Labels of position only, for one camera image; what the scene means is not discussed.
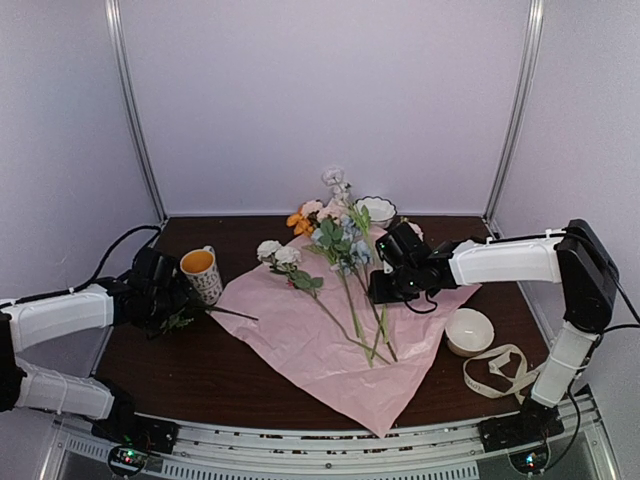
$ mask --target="dark wood surface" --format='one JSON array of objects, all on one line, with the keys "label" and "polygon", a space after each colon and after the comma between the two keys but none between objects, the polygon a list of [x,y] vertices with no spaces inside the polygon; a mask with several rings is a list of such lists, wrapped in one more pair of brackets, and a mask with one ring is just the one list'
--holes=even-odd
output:
[{"label": "dark wood surface", "polygon": [[[416,217],[432,246],[449,239],[485,237],[475,217]],[[225,283],[258,265],[255,251],[262,240],[282,243],[292,238],[282,217],[215,217],[171,219],[157,247],[176,257],[213,245]],[[493,322],[494,346],[513,343],[530,367],[547,356],[540,331],[517,287],[483,286],[466,306]],[[512,359],[515,367],[517,359]],[[518,409],[513,396],[489,400],[463,381],[463,359],[441,344],[433,367],[415,397],[398,417],[398,426],[466,420]],[[474,378],[505,389],[486,363],[472,362]],[[272,370],[250,347],[203,315],[183,331],[148,342],[130,326],[115,329],[98,376],[131,393],[142,413],[220,425],[276,429],[359,428]]]}]

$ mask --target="white ribbon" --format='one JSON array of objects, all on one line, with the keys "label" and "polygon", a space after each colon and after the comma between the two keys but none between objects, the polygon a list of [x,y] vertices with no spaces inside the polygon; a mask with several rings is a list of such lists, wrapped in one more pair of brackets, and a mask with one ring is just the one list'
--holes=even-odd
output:
[{"label": "white ribbon", "polygon": [[[511,354],[518,355],[520,357],[520,365],[518,365],[518,370],[516,371],[515,377],[508,377],[504,373],[502,373],[501,368],[507,365],[510,361]],[[497,357],[494,360],[489,362],[489,371],[494,375],[499,375],[502,378],[507,379],[511,382],[511,388],[506,392],[500,392],[494,388],[488,387],[480,382],[475,381],[473,378],[469,376],[467,373],[467,364],[469,362],[473,362],[475,360],[485,360],[487,358]],[[520,390],[531,385],[535,382],[540,370],[544,363],[537,368],[527,371],[527,357],[524,356],[522,350],[520,350],[515,345],[503,345],[501,347],[496,347],[487,352],[481,353],[473,358],[470,358],[464,362],[462,365],[462,371],[464,372],[464,382],[467,386],[476,393],[488,398],[501,398],[507,397],[509,395],[515,395],[518,399],[518,402],[522,403],[524,401],[524,396],[520,393]]]}]

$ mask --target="small white bowl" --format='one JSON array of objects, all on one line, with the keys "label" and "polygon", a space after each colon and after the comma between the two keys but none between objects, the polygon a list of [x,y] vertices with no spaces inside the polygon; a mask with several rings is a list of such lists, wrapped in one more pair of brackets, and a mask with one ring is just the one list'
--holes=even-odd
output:
[{"label": "small white bowl", "polygon": [[391,225],[393,217],[396,216],[398,211],[396,206],[389,200],[380,197],[364,197],[356,202],[356,208],[358,211],[365,205],[369,210],[371,216],[371,225],[375,225],[381,228],[387,228]]},{"label": "small white bowl", "polygon": [[445,327],[447,345],[456,355],[475,357],[493,343],[495,332],[491,320],[471,308],[460,308]]}]

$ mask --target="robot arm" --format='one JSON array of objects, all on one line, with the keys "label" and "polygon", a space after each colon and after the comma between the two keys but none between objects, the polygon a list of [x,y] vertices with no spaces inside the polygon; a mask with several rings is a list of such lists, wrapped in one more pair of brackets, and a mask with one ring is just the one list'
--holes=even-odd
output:
[{"label": "robot arm", "polygon": [[385,272],[371,276],[376,303],[408,302],[421,292],[485,282],[562,283],[565,323],[518,415],[480,425],[486,450],[536,441],[557,421],[557,404],[584,368],[611,321],[618,269],[589,225],[572,220],[562,230],[507,240],[445,242],[431,250],[407,224],[376,242]]},{"label": "robot arm", "polygon": [[78,378],[15,357],[38,343],[90,328],[131,323],[157,334],[162,322],[197,294],[176,272],[177,260],[145,248],[126,279],[105,278],[78,292],[40,295],[0,306],[0,411],[29,407],[104,420],[103,430],[129,434],[133,399],[115,385]]}]

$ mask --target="white mug with pattern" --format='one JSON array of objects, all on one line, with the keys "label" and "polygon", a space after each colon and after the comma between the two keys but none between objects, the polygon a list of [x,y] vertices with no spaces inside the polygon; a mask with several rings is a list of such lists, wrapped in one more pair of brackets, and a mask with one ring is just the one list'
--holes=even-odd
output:
[{"label": "white mug with pattern", "polygon": [[213,305],[222,295],[222,278],[213,247],[191,250],[180,260],[180,270],[198,291],[202,300]]}]

